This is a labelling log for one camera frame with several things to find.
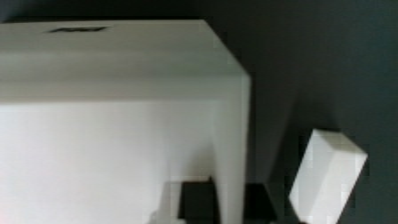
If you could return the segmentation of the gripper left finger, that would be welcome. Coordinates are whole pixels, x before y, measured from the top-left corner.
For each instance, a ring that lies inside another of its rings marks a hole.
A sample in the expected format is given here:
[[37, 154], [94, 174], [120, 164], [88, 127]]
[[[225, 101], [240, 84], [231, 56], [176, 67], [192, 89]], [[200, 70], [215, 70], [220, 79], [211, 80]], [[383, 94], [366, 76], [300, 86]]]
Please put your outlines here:
[[213, 179], [181, 184], [177, 218], [184, 224], [220, 224], [218, 197]]

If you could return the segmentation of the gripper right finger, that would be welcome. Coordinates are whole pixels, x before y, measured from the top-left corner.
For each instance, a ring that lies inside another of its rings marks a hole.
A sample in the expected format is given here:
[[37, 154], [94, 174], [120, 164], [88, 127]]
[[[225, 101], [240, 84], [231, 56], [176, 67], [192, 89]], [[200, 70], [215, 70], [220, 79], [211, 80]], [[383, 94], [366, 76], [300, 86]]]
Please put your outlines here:
[[270, 192], [259, 183], [245, 185], [243, 224], [280, 224]]

